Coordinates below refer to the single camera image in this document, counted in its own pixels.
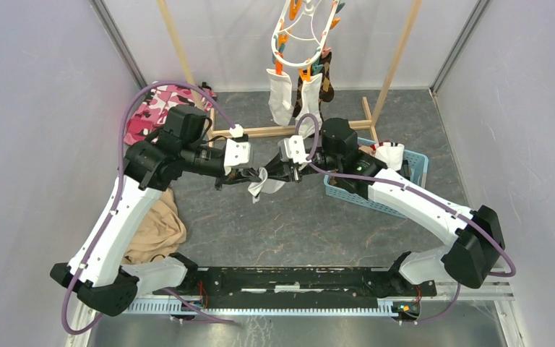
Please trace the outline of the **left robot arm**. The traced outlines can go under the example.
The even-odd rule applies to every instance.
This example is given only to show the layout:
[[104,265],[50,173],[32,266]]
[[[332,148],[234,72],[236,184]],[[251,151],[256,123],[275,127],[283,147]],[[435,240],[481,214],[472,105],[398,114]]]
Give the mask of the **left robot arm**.
[[198,108],[173,107],[161,127],[130,146],[100,220],[78,253],[55,264],[50,276],[83,304],[110,317],[137,297],[163,288],[192,293],[198,275],[184,257],[168,255],[140,265],[121,261],[150,208],[182,173],[214,177],[221,186],[250,170],[251,146],[244,128],[233,125],[222,149],[208,147],[209,128],[210,118]]

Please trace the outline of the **white plastic clip hanger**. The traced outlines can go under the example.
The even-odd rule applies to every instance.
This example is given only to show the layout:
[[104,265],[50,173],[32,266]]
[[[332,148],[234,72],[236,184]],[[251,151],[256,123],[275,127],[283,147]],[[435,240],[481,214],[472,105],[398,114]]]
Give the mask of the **white plastic clip hanger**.
[[284,76],[285,68],[295,69],[303,81],[318,73],[344,6],[344,1],[285,1],[270,38],[273,73]]

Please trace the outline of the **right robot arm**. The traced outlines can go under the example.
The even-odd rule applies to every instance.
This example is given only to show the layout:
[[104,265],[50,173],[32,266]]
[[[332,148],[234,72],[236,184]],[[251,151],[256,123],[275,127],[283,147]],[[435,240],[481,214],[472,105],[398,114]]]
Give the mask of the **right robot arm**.
[[397,270],[389,274],[388,283],[398,295],[409,294],[430,280],[453,279],[468,288],[480,288],[489,276],[515,274],[493,209],[458,205],[409,181],[384,161],[360,150],[358,135],[346,119],[331,118],[312,128],[310,148],[300,136],[280,142],[280,153],[259,170],[259,181],[249,185],[253,197],[271,194],[307,174],[323,174],[334,178],[341,189],[423,226],[442,245],[425,252],[406,252],[395,261]]

